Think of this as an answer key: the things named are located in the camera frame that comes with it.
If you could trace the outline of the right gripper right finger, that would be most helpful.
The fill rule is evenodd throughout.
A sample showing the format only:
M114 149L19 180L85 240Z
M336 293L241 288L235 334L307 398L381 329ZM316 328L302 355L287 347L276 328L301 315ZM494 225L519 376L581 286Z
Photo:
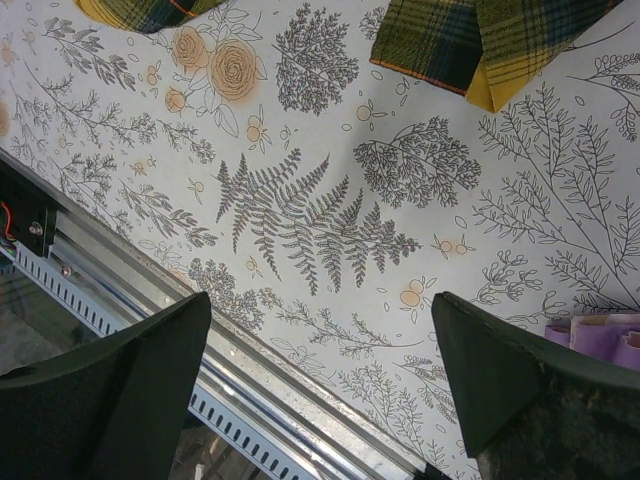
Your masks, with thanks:
M481 478L638 478L639 370L556 344L450 292L434 297L432 317Z

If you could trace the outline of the yellow plaid flannel shirt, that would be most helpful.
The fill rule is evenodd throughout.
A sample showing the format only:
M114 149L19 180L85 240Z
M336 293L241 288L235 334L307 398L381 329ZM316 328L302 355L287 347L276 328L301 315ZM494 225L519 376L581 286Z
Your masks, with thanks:
M288 1L275 36L278 99L286 110L321 113L339 103L359 65L346 47L348 10L361 15L371 63L500 110L534 76L614 8L611 1ZM236 1L80 1L93 23L154 35L186 72L207 69L213 91L234 101L249 90L256 39Z

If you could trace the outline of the purple cloth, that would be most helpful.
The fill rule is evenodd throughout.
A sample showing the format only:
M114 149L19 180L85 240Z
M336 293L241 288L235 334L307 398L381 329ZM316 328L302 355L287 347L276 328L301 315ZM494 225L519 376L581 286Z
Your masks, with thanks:
M544 337L583 355L639 370L638 313L574 316L547 324Z

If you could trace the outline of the floral patterned table mat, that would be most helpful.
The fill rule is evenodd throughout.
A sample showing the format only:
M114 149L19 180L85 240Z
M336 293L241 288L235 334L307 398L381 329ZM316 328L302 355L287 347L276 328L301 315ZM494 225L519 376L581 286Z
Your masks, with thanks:
M1 144L407 450L475 479L451 291L534 333L639 306L639 5L499 112L375 64L383 1L229 1L151 35L1 5Z

